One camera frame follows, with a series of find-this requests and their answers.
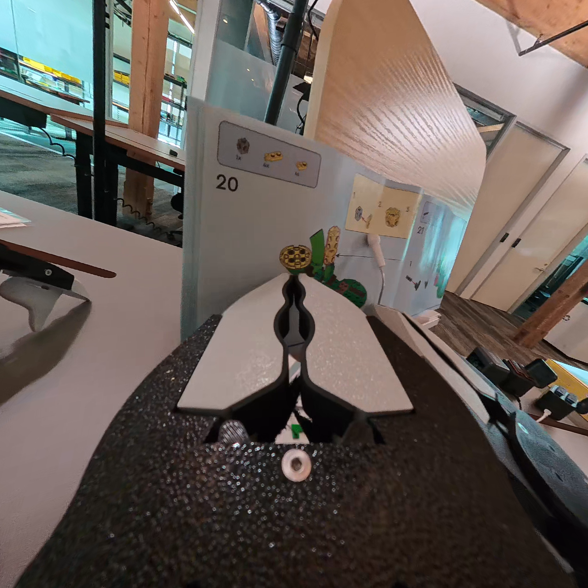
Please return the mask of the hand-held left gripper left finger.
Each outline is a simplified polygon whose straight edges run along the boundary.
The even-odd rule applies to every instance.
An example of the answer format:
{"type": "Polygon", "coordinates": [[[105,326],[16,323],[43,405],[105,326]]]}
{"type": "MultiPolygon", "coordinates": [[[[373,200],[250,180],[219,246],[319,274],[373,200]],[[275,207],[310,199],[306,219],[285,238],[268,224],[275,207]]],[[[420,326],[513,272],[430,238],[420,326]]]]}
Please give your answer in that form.
{"type": "Polygon", "coordinates": [[[185,412],[232,412],[289,384],[288,352],[279,333],[289,303],[280,274],[228,307],[178,403],[185,412]]]}

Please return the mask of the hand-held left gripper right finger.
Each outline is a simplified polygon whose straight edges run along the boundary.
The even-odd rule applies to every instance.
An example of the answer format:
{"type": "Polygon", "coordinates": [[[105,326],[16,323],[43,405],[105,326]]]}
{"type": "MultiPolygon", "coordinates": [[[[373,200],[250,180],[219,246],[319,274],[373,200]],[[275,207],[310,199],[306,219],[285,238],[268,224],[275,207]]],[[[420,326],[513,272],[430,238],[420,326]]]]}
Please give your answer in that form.
{"type": "Polygon", "coordinates": [[[408,394],[366,314],[340,293],[300,275],[302,310],[309,315],[305,377],[342,407],[368,416],[413,411],[408,394]]]}

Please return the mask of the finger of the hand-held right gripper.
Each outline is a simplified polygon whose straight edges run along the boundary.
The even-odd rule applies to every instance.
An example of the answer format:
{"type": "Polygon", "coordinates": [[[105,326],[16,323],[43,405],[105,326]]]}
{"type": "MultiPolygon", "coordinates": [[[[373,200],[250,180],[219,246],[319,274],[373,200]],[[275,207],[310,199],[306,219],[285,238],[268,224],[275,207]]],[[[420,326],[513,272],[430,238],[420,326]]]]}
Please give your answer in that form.
{"type": "Polygon", "coordinates": [[[469,385],[482,396],[493,401],[498,401],[498,388],[485,378],[477,369],[475,369],[466,359],[453,350],[436,334],[425,329],[406,313],[404,318],[410,323],[411,327],[418,332],[427,341],[428,345],[445,361],[456,373],[459,373],[469,385]]]}
{"type": "Polygon", "coordinates": [[[422,360],[424,360],[448,384],[462,402],[479,420],[490,420],[490,415],[484,407],[480,394],[469,383],[456,373],[437,353],[428,345],[427,341],[416,332],[405,319],[403,313],[389,307],[375,305],[372,307],[373,316],[378,318],[389,330],[408,345],[422,360]]]}

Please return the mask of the black battery charger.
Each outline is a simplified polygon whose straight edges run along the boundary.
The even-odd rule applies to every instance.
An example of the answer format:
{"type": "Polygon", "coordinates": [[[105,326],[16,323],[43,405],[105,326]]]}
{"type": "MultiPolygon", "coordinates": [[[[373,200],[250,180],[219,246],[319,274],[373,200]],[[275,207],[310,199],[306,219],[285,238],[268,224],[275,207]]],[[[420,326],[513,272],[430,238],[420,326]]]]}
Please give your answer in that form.
{"type": "Polygon", "coordinates": [[[565,387],[554,385],[534,401],[534,407],[543,413],[547,412],[547,417],[559,422],[572,413],[587,415],[587,398],[579,401],[565,387]]]}
{"type": "Polygon", "coordinates": [[[466,357],[466,361],[495,385],[504,382],[510,370],[502,359],[483,347],[476,347],[466,357]]]}
{"type": "Polygon", "coordinates": [[[534,387],[544,389],[558,379],[557,373],[543,359],[535,359],[527,365],[511,359],[504,359],[503,362],[509,373],[498,387],[516,399],[520,399],[534,387]]]}

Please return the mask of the yellow cardboard box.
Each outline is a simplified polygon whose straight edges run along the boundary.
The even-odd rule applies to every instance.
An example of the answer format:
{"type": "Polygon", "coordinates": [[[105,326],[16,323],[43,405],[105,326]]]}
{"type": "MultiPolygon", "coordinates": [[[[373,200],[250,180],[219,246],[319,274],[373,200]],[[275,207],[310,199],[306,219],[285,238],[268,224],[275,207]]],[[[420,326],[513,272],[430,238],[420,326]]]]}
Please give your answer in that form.
{"type": "Polygon", "coordinates": [[[578,401],[587,398],[587,369],[581,369],[570,364],[547,359],[546,363],[557,375],[554,386],[562,386],[569,393],[574,394],[578,401]]]}

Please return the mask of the instruction booklet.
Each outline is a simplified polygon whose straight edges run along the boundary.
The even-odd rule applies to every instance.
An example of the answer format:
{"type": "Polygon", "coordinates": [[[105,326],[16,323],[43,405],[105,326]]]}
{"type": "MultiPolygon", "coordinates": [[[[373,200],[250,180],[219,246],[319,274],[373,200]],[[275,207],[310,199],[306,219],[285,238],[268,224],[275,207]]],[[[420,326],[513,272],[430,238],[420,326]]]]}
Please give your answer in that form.
{"type": "Polygon", "coordinates": [[[180,333],[193,334],[286,273],[307,272],[367,312],[440,306],[467,218],[422,187],[368,170],[321,143],[189,98],[180,333]]]}

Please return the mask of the white cabinet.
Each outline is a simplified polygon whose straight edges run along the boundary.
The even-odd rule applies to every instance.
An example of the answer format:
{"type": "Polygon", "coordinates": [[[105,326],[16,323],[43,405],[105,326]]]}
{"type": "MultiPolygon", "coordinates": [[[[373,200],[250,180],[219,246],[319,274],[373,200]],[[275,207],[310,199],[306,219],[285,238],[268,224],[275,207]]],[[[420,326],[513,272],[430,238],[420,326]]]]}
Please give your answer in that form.
{"type": "Polygon", "coordinates": [[[516,121],[489,156],[446,290],[513,312],[586,225],[586,149],[516,121]]]}

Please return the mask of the spare hand-held gripper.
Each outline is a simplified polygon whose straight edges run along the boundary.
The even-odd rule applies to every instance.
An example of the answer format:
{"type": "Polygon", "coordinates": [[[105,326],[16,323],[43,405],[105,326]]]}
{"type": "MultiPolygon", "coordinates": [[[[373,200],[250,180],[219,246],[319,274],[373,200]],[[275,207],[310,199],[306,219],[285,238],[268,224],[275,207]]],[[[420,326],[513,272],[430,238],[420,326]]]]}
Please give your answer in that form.
{"type": "Polygon", "coordinates": [[[60,297],[89,301],[83,285],[67,269],[116,277],[111,270],[1,240],[1,273],[7,275],[1,283],[1,298],[27,310],[32,332],[44,328],[60,297]]]}

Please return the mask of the wooden book stand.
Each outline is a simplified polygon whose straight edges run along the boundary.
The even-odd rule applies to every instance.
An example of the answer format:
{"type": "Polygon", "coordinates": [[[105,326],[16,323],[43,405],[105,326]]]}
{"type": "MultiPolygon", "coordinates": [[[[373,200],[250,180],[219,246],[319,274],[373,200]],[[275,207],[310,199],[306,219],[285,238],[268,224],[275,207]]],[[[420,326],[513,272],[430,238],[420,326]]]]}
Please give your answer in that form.
{"type": "Polygon", "coordinates": [[[486,147],[410,1],[331,1],[304,136],[421,190],[381,303],[425,321],[441,304],[486,147]]]}

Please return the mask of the long wooden table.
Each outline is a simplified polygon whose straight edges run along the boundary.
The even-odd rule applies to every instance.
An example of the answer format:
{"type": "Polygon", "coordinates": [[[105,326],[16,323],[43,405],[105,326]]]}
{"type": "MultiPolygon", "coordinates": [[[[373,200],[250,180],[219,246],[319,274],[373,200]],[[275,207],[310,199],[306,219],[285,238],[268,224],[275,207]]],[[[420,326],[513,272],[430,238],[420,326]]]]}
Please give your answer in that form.
{"type": "Polygon", "coordinates": [[[66,111],[50,112],[51,121],[76,132],[74,157],[76,170],[77,214],[116,223],[115,198],[118,197],[118,169],[138,172],[146,177],[178,187],[183,192],[186,157],[184,151],[155,138],[140,134],[116,121],[105,124],[105,192],[106,197],[94,204],[92,194],[91,156],[93,155],[93,122],[86,115],[66,111]]]}

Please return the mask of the studio light on stand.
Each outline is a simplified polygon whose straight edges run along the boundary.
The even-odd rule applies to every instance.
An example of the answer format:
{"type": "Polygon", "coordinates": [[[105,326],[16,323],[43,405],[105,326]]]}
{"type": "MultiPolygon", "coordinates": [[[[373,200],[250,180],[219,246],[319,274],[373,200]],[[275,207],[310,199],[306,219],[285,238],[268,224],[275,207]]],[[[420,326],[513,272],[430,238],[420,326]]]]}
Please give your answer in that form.
{"type": "Polygon", "coordinates": [[[277,125],[283,99],[287,89],[290,71],[298,53],[300,36],[308,1],[295,1],[286,22],[281,42],[281,53],[277,62],[275,79],[269,96],[264,122],[277,125]]]}

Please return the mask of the wooden post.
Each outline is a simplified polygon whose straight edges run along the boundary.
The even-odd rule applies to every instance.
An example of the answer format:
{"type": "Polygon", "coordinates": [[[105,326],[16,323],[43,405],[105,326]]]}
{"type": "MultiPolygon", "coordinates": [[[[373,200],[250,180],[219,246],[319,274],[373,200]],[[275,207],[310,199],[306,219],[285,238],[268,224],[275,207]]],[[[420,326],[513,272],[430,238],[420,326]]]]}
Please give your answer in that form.
{"type": "Polygon", "coordinates": [[[585,263],[518,328],[511,340],[525,348],[535,347],[586,296],[585,263]]]}
{"type": "MultiPolygon", "coordinates": [[[[167,1],[132,1],[128,125],[151,138],[159,133],[168,25],[167,1]]],[[[153,194],[153,178],[127,169],[123,198],[148,219],[153,194]]]]}

